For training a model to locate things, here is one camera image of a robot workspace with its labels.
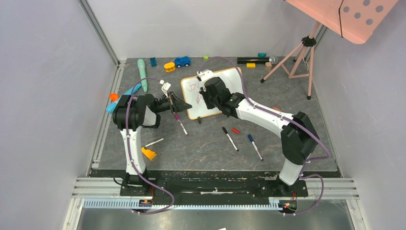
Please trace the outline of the purple capped whiteboard marker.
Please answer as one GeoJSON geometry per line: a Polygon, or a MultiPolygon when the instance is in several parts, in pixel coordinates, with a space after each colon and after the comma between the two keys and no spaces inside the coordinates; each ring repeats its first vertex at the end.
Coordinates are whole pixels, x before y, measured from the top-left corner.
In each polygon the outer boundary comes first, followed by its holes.
{"type": "Polygon", "coordinates": [[[187,132],[186,128],[184,127],[184,125],[183,125],[182,121],[180,120],[179,115],[178,115],[177,113],[175,113],[175,114],[174,114],[174,116],[175,116],[176,120],[178,121],[178,123],[179,123],[180,127],[182,128],[182,130],[183,130],[184,134],[185,134],[186,136],[188,136],[189,134],[188,134],[188,132],[187,132]]]}

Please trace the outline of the white whiteboard orange frame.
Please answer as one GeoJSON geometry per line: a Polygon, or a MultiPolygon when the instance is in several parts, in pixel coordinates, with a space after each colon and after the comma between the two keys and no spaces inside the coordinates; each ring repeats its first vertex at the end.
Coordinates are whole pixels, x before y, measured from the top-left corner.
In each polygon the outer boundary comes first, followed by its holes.
{"type": "MultiPolygon", "coordinates": [[[[223,69],[214,72],[215,77],[220,77],[231,93],[243,93],[240,75],[235,68],[223,69]]],[[[217,108],[207,109],[203,96],[199,93],[200,86],[197,75],[184,78],[180,81],[184,101],[192,106],[187,110],[190,120],[196,120],[198,117],[204,118],[220,114],[217,108]]]]}

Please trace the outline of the blue capped whiteboard marker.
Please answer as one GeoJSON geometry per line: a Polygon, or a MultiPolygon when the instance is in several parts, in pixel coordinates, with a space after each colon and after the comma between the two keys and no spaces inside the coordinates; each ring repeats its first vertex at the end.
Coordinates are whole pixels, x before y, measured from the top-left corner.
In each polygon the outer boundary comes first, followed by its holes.
{"type": "Polygon", "coordinates": [[[261,160],[261,161],[264,161],[264,159],[263,159],[263,157],[262,157],[262,155],[261,155],[261,153],[260,153],[258,147],[257,147],[256,144],[255,144],[255,141],[254,141],[252,135],[251,135],[251,134],[248,134],[248,138],[249,138],[249,140],[250,140],[250,142],[251,142],[251,144],[252,144],[254,150],[255,150],[256,153],[258,154],[260,160],[261,160]]]}

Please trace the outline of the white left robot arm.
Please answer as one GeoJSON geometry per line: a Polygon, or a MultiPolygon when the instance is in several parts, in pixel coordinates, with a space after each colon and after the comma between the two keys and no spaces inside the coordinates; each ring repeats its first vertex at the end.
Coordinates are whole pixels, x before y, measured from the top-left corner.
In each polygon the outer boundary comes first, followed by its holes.
{"type": "Polygon", "coordinates": [[[132,186],[138,195],[150,190],[146,178],[146,164],[142,153],[141,131],[143,128],[158,128],[161,112],[172,113],[191,109],[192,105],[178,98],[173,92],[161,99],[152,94],[123,95],[113,110],[113,123],[120,130],[126,156],[125,185],[132,186]]]}

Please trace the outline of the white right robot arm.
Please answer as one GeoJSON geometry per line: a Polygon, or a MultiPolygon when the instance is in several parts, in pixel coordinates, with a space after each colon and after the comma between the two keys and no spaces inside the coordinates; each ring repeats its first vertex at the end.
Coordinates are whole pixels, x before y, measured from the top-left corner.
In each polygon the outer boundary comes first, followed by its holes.
{"type": "Polygon", "coordinates": [[[295,115],[278,112],[254,103],[240,92],[231,93],[220,77],[197,79],[208,109],[217,108],[228,117],[252,122],[280,137],[285,161],[276,188],[281,195],[290,195],[296,189],[305,161],[317,146],[318,135],[309,117],[303,112],[295,115]]]}

